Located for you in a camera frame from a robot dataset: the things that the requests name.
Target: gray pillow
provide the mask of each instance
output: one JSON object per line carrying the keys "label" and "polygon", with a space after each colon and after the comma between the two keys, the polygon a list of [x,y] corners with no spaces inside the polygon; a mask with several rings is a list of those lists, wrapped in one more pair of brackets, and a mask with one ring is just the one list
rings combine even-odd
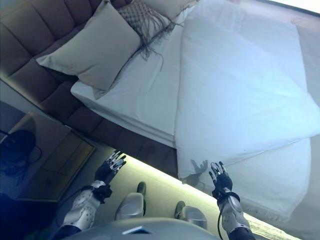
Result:
{"label": "gray pillow", "polygon": [[95,97],[107,92],[119,71],[140,46],[140,38],[110,2],[102,1],[97,12],[70,41],[55,52],[39,57],[47,68],[76,75],[92,86]]}
{"label": "gray pillow", "polygon": [[142,57],[145,60],[152,51],[151,41],[155,37],[161,38],[173,29],[173,24],[168,18],[162,16],[141,0],[133,0],[129,5],[118,9],[118,12],[140,36],[141,47],[143,48]]}

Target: upholstered headboard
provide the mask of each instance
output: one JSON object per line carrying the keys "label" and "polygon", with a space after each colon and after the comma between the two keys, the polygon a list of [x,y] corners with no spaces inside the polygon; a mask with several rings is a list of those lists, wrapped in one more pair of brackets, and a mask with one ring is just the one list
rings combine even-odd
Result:
{"label": "upholstered headboard", "polygon": [[[115,8],[131,0],[111,1]],[[36,58],[75,36],[101,0],[20,0],[0,16],[0,77],[27,100],[62,123],[90,133],[101,117],[70,93],[77,78],[44,68]]]}

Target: bed frame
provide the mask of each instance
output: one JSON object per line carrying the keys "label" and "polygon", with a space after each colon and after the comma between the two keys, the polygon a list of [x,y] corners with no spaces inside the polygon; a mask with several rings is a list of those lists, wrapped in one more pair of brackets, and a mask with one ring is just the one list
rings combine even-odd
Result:
{"label": "bed frame", "polygon": [[[0,14],[0,78],[46,114],[173,177],[174,148],[129,131],[97,115],[70,92],[78,80],[37,64],[75,36],[101,0],[19,0]],[[131,0],[112,0],[120,8]]]}

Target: bedside table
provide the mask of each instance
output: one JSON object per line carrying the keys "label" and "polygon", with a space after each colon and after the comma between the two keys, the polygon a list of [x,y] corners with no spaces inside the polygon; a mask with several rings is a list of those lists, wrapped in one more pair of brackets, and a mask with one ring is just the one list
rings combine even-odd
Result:
{"label": "bedside table", "polygon": [[[69,127],[33,112],[27,113],[10,133],[17,130],[34,133],[42,156],[30,164],[19,185],[17,179],[1,173],[1,192],[20,201],[59,201],[95,147]],[[29,157],[37,155],[34,148]]]}

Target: black cable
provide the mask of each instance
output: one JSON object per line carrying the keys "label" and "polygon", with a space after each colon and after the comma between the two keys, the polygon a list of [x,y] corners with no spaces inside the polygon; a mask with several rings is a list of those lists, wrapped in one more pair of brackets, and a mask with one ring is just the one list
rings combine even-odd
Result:
{"label": "black cable", "polygon": [[217,224],[218,234],[219,234],[219,237],[221,238],[221,240],[224,240],[224,239],[222,238],[222,235],[221,235],[221,232],[220,232],[220,219],[221,219],[221,215],[222,215],[222,212],[223,212],[225,206],[226,206],[226,204],[224,204],[224,205],[222,206],[222,208],[221,208],[221,211],[220,211],[219,217],[218,217],[218,224]]}

